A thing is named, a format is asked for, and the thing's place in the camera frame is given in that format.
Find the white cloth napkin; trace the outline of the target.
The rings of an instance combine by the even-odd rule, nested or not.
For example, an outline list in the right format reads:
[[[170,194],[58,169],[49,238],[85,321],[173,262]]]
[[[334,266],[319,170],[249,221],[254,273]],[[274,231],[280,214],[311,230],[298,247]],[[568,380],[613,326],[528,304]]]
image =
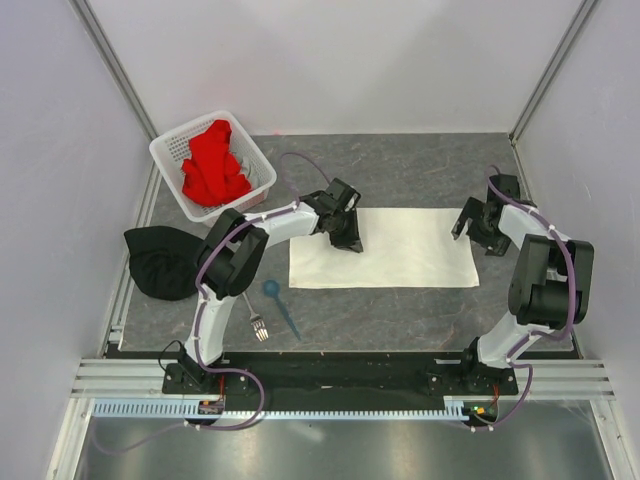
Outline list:
[[[360,208],[363,251],[338,250],[326,234],[290,241],[289,285],[300,289],[473,288],[470,240],[451,230],[459,208]]]

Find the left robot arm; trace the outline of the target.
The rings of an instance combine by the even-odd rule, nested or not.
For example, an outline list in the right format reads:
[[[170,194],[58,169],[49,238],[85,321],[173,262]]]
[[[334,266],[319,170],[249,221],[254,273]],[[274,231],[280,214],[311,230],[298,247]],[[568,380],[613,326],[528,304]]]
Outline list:
[[[253,283],[267,249],[293,238],[326,234],[338,250],[363,251],[360,198],[354,187],[335,178],[326,189],[279,209],[242,214],[229,208],[219,216],[196,254],[196,312],[178,360],[190,387],[208,393],[218,385],[220,371],[213,363],[222,356],[231,310]]]

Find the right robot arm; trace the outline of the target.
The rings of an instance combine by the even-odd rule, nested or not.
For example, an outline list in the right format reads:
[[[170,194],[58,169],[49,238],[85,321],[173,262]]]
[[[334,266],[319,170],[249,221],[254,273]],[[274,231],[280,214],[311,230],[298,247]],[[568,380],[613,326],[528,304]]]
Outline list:
[[[514,361],[538,340],[561,341],[584,320],[595,257],[591,243],[560,233],[535,204],[520,197],[516,176],[497,171],[487,184],[486,199],[468,198],[451,235],[466,234],[493,256],[515,246],[518,258],[507,313],[462,354],[458,381],[473,394],[493,381],[505,383]]]

